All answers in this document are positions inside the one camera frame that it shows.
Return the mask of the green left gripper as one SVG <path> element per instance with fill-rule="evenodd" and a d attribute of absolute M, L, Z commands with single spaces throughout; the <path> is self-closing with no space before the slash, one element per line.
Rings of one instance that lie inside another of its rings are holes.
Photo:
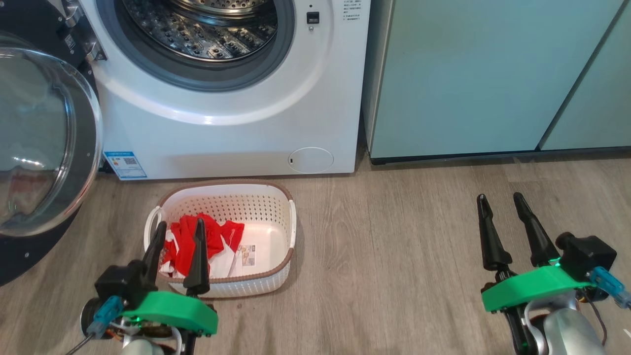
<path fill-rule="evenodd" d="M 124 297 L 128 303 L 121 313 L 124 319 L 139 319 L 140 322 L 157 323 L 164 326 L 175 340 L 175 348 L 161 344 L 156 336 L 124 336 L 123 355 L 193 355 L 196 341 L 211 337 L 218 332 L 218 314 L 214 308 L 198 298 L 210 290 L 205 222 L 198 218 L 193 236 L 195 250 L 192 254 L 189 274 L 183 281 L 186 295 L 167 291 L 156 291 L 156 276 L 160 266 L 160 254 L 164 249 L 167 223 L 158 223 L 142 259 L 140 289 Z"/>

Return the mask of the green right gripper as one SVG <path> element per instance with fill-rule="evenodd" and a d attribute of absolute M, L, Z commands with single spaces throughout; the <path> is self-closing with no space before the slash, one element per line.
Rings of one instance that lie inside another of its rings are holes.
<path fill-rule="evenodd" d="M 530 209 L 522 193 L 513 194 L 519 219 L 525 226 L 530 247 L 530 262 L 538 267 L 524 274 L 512 272 L 513 259 L 503 248 L 493 222 L 493 212 L 486 195 L 476 198 L 483 268 L 495 272 L 495 282 L 487 283 L 481 290 L 486 312 L 502 313 L 511 332 L 512 347 L 517 355 L 542 355 L 545 350 L 543 335 L 532 329 L 527 317 L 527 306 L 532 302 L 557 302 L 562 297 L 576 305 L 575 293 L 592 286 L 588 281 L 577 281 L 560 266 L 553 265 L 561 259 L 543 225 Z"/>

